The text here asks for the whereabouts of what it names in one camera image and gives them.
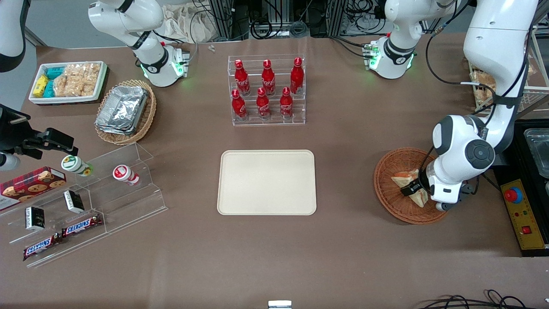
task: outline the brown table surface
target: brown table surface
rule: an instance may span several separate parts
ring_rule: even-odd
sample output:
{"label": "brown table surface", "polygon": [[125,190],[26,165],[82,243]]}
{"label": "brown table surface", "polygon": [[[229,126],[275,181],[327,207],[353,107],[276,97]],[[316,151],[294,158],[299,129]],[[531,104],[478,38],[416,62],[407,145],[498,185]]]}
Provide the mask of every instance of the brown table surface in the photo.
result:
{"label": "brown table surface", "polygon": [[[433,67],[466,80],[463,34],[433,42]],[[472,111],[470,87],[436,81],[425,64],[427,37],[400,79],[366,72],[362,60],[328,39],[247,40],[201,45],[189,77],[154,88],[158,109],[141,145],[155,157],[154,182],[168,211],[37,269],[21,262],[0,227],[2,308],[414,308],[441,295],[484,299],[483,289],[546,306],[549,263],[519,258],[501,194],[481,179],[479,193],[433,225],[392,217],[373,189],[374,167],[388,151],[428,149],[433,126]],[[129,48],[38,48],[38,63],[102,60],[108,89],[143,79]],[[304,53],[307,124],[234,128],[227,56]],[[25,102],[34,129],[75,138],[83,159],[116,149],[93,127],[97,104],[38,107]],[[317,211],[306,217],[222,216],[220,157],[234,149],[308,149],[315,154]],[[22,158],[16,171],[59,165],[63,154]]]}

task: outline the red-labeled bottle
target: red-labeled bottle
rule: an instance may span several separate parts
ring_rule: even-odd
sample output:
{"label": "red-labeled bottle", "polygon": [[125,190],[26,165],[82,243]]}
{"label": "red-labeled bottle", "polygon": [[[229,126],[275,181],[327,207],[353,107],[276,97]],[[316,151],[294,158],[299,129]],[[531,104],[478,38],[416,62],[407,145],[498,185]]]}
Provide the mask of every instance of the red-labeled bottle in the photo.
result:
{"label": "red-labeled bottle", "polygon": [[257,90],[257,111],[259,112],[259,118],[262,120],[271,119],[271,109],[269,108],[269,98],[266,96],[265,89],[259,87]]}
{"label": "red-labeled bottle", "polygon": [[236,115],[237,121],[243,122],[248,120],[248,112],[246,111],[246,103],[244,99],[240,97],[238,89],[234,89],[231,93],[233,97],[233,111]]}
{"label": "red-labeled bottle", "polygon": [[275,73],[271,68],[271,61],[269,59],[263,61],[263,73],[261,73],[261,80],[263,81],[263,88],[265,88],[265,94],[272,96],[275,94]]}
{"label": "red-labeled bottle", "polygon": [[280,114],[282,119],[291,119],[294,115],[293,111],[294,99],[290,96],[290,88],[284,87],[282,89],[282,97],[280,97]]}
{"label": "red-labeled bottle", "polygon": [[297,57],[294,59],[294,67],[290,73],[290,90],[292,93],[301,94],[303,92],[303,79],[305,73],[303,72],[303,59]]}
{"label": "red-labeled bottle", "polygon": [[237,81],[238,90],[241,95],[247,96],[250,94],[250,79],[248,77],[248,72],[244,69],[244,65],[240,59],[234,61],[234,67],[237,69],[234,73],[234,79]]}

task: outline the yellow control panel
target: yellow control panel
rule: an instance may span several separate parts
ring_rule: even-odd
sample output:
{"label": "yellow control panel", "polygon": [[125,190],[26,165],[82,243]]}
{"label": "yellow control panel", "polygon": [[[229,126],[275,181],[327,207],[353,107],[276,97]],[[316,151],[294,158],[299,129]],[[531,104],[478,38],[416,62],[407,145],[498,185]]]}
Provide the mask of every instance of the yellow control panel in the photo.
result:
{"label": "yellow control panel", "polygon": [[544,249],[545,243],[532,214],[520,179],[501,186],[505,205],[522,250]]}

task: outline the acrylic display stand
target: acrylic display stand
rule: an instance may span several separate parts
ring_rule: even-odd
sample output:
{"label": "acrylic display stand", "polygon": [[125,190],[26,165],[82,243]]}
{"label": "acrylic display stand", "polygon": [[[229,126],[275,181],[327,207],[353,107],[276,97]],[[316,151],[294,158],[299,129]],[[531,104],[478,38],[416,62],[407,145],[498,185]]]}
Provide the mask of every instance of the acrylic display stand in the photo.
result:
{"label": "acrylic display stand", "polygon": [[[50,193],[28,200],[7,209],[0,214],[0,224],[8,226],[9,243],[23,250],[49,236],[61,232],[73,224],[83,221],[96,213],[103,224],[91,227],[70,237],[60,244],[29,257],[27,267],[38,267],[56,260],[76,249],[89,245],[124,228],[167,210],[162,192],[153,183],[149,167],[145,163],[153,156],[139,144],[133,143],[88,161],[93,165],[93,173],[88,177],[65,172],[68,183]],[[139,174],[139,183],[129,186],[113,178],[113,169],[125,164]],[[80,195],[86,211],[76,214],[67,209],[63,192],[72,190]],[[25,229],[25,208],[44,209],[46,228],[39,231]]]}
{"label": "acrylic display stand", "polygon": [[[282,96],[282,88],[290,86],[290,72],[294,67],[294,58],[300,57],[303,59],[303,90],[300,93],[291,94],[294,99],[293,112],[294,116],[291,119],[284,120],[280,114],[280,97]],[[248,111],[248,120],[238,121],[232,109],[231,91],[237,88],[237,83],[234,79],[236,68],[234,61],[240,59],[244,64],[244,69],[248,72],[250,79],[251,92],[247,96],[242,96],[246,102],[246,110]],[[269,59],[272,64],[272,69],[275,74],[276,91],[274,95],[269,96],[271,109],[271,119],[262,120],[257,112],[257,89],[262,86],[261,73],[263,72],[263,60]],[[250,125],[297,125],[305,124],[305,90],[306,90],[306,59],[303,54],[284,54],[284,55],[256,55],[256,56],[229,56],[228,61],[228,83],[229,83],[229,108],[234,126],[250,126]]]}

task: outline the wicker basket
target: wicker basket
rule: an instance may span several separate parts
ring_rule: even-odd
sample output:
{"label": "wicker basket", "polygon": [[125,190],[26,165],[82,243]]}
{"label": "wicker basket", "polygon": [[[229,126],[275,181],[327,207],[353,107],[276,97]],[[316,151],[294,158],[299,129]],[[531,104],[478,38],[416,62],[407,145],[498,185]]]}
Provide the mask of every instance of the wicker basket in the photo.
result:
{"label": "wicker basket", "polygon": [[[396,218],[412,224],[435,223],[447,214],[438,211],[435,201],[429,199],[421,208],[411,198],[400,192],[399,186],[391,179],[398,172],[418,169],[427,153],[417,148],[399,148],[387,153],[379,160],[374,172],[374,187],[379,201]],[[435,160],[429,156],[426,163]]]}
{"label": "wicker basket", "polygon": [[[138,140],[142,139],[147,131],[150,128],[150,125],[153,123],[154,113],[156,112],[156,98],[154,97],[153,90],[150,88],[147,83],[142,82],[140,80],[128,80],[123,81],[118,84],[118,86],[139,86],[144,89],[147,89],[149,92],[149,96],[147,97],[147,101],[145,102],[145,108],[143,109],[143,113],[141,114],[141,119],[139,120],[139,124],[137,125],[137,130],[132,135],[120,135],[120,134],[112,134],[112,133],[106,133],[101,130],[99,130],[96,127],[97,134],[99,137],[101,137],[102,140],[106,142],[110,142],[116,145],[128,145],[133,142],[137,142]],[[105,97],[103,97],[103,100],[101,101],[101,105],[99,106],[99,110],[97,112],[97,115],[101,112],[103,109],[103,106],[105,105],[105,101],[107,100],[107,97],[109,97],[109,94],[113,91],[114,87],[107,92]]]}

